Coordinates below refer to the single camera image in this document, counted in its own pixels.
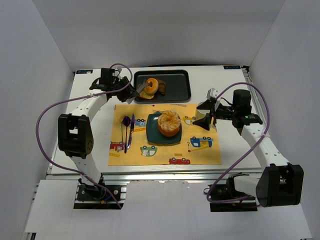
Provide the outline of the purple iridescent spoon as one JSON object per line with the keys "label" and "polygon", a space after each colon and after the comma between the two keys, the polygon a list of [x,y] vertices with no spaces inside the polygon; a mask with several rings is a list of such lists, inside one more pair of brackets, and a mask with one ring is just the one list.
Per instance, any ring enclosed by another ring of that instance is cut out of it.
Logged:
{"label": "purple iridescent spoon", "polygon": [[127,153],[127,139],[128,139],[128,127],[131,124],[131,119],[129,116],[125,116],[123,121],[123,125],[125,126],[125,144],[124,144],[124,153]]}

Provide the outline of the black baking tray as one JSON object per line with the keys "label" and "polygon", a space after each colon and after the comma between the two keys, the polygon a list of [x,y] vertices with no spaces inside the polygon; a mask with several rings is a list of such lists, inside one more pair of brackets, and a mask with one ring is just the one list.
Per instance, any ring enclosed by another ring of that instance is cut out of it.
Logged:
{"label": "black baking tray", "polygon": [[156,93],[153,99],[135,98],[138,104],[176,104],[191,99],[189,74],[186,70],[142,70],[134,74],[133,86],[137,89],[145,80],[155,78],[165,83],[165,94]]}

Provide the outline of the teal square plate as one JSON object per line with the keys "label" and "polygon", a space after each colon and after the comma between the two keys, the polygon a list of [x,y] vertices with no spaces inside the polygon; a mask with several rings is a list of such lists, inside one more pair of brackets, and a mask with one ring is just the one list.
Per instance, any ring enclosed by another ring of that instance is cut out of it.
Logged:
{"label": "teal square plate", "polygon": [[148,115],[146,121],[146,137],[147,141],[154,145],[176,145],[180,143],[182,139],[182,126],[178,133],[174,136],[165,136],[158,129],[158,118],[161,113],[152,113]]}

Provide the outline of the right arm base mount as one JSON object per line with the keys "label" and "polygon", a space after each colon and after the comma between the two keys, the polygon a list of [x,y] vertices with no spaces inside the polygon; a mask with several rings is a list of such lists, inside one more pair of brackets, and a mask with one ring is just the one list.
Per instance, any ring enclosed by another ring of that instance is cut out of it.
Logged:
{"label": "right arm base mount", "polygon": [[255,197],[247,197],[245,199],[236,200],[237,198],[244,198],[247,195],[238,192],[234,187],[234,178],[249,176],[245,173],[231,174],[226,179],[226,183],[218,183],[209,194],[209,200],[222,201],[222,203],[210,203],[211,213],[231,213],[231,212],[257,212],[258,205]]}

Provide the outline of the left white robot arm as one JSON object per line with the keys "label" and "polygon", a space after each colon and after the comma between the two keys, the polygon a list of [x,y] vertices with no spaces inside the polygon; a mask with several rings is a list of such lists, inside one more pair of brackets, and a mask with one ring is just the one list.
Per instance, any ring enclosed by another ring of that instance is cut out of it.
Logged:
{"label": "left white robot arm", "polygon": [[104,178],[92,156],[94,137],[91,121],[113,96],[126,102],[139,95],[129,79],[120,76],[121,71],[119,67],[102,68],[100,77],[89,88],[88,97],[72,112],[58,118],[58,148],[81,172],[80,186],[95,200],[103,199],[107,191],[103,189]]}

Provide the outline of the light green mug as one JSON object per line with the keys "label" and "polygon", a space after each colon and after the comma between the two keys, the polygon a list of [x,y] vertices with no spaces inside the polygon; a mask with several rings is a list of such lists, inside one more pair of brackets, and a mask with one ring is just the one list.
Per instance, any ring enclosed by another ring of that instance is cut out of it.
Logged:
{"label": "light green mug", "polygon": [[196,109],[195,112],[195,120],[201,120],[206,117],[206,114],[208,114],[210,111],[205,109]]}

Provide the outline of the bread slice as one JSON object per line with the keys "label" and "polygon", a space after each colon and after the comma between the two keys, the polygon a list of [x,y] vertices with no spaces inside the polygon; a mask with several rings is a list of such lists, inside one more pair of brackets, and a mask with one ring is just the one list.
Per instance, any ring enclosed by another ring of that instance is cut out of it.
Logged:
{"label": "bread slice", "polygon": [[149,94],[143,90],[139,93],[139,96],[137,98],[140,100],[148,101],[148,100],[153,100],[155,98],[155,95]]}

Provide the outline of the glazed orange donut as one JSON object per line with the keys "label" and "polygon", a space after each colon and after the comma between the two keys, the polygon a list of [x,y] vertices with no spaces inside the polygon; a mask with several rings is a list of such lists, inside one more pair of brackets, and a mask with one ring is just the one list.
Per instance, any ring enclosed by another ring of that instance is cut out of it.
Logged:
{"label": "glazed orange donut", "polygon": [[159,82],[155,78],[148,78],[146,80],[146,87],[144,88],[144,91],[149,95],[154,95],[159,88]]}

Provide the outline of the yellow vehicle print placemat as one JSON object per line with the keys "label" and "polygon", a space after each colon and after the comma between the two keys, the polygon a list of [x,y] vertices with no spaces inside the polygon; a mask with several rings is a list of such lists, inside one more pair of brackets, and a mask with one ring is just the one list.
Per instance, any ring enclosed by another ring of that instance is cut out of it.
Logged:
{"label": "yellow vehicle print placemat", "polygon": [[[197,125],[197,104],[117,104],[114,107],[112,134],[109,146],[109,166],[148,166],[148,165],[219,165],[221,153],[218,133],[215,128],[209,131]],[[150,114],[176,112],[181,119],[181,141],[175,145],[154,145],[147,140],[146,124]],[[127,130],[127,145],[130,135],[132,115],[135,116],[132,142],[127,152],[121,137],[121,116],[130,118]]]}

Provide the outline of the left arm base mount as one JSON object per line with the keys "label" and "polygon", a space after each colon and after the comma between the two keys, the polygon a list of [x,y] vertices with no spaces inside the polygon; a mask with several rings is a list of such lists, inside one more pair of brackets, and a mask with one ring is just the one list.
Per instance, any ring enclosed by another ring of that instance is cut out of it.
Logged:
{"label": "left arm base mount", "polygon": [[97,186],[80,184],[77,188],[73,208],[75,210],[120,210],[124,205],[124,193],[121,185],[107,185],[111,193]]}

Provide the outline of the gold iridescent spoon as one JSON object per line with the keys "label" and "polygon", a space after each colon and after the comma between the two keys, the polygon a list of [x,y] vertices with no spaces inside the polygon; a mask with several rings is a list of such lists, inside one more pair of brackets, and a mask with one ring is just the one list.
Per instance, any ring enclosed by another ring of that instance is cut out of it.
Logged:
{"label": "gold iridescent spoon", "polygon": [[121,126],[121,142],[123,143],[123,148],[126,147],[126,141],[124,139],[124,127],[126,126],[126,116],[120,117],[120,126]]}

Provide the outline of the orange bundt cake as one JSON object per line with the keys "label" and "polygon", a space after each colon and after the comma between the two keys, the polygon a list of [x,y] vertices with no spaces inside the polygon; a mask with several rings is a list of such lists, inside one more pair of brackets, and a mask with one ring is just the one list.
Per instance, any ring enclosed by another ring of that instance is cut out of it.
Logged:
{"label": "orange bundt cake", "polygon": [[166,110],[158,117],[157,126],[162,135],[173,137],[181,128],[180,116],[174,111]]}

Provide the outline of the dark brown pastry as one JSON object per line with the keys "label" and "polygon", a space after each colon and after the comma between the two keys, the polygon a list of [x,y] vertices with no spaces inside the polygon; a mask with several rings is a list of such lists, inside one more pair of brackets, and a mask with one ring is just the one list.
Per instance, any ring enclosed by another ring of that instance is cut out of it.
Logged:
{"label": "dark brown pastry", "polygon": [[158,90],[157,92],[164,96],[166,94],[166,83],[161,79],[156,79],[158,82]]}

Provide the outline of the aluminium frame rail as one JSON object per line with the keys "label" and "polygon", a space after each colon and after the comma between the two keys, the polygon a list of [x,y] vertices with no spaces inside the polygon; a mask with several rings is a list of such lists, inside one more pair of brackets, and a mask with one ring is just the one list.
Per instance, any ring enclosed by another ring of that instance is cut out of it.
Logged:
{"label": "aluminium frame rail", "polygon": [[[248,174],[255,178],[260,178],[262,175],[261,172],[245,172],[244,174]],[[207,183],[212,184],[218,177],[221,175],[221,172],[218,171],[203,171],[203,172],[159,172],[159,173],[108,173],[104,174],[104,182],[106,184],[122,184],[125,185],[129,182],[167,182],[167,181],[186,181],[189,183]],[[74,180],[77,181],[80,178],[79,175],[75,174],[48,174],[46,176],[46,180]]]}

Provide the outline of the iridescent purple knife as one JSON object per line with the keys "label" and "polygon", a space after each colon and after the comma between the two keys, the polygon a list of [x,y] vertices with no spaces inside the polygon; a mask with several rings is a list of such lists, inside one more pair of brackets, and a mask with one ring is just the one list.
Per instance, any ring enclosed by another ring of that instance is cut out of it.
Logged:
{"label": "iridescent purple knife", "polygon": [[128,143],[127,143],[127,149],[129,149],[131,147],[132,135],[133,135],[133,132],[134,132],[134,127],[135,127],[135,115],[132,114],[132,119],[131,119],[131,124],[130,124],[130,132],[129,132],[129,139],[128,139]]}

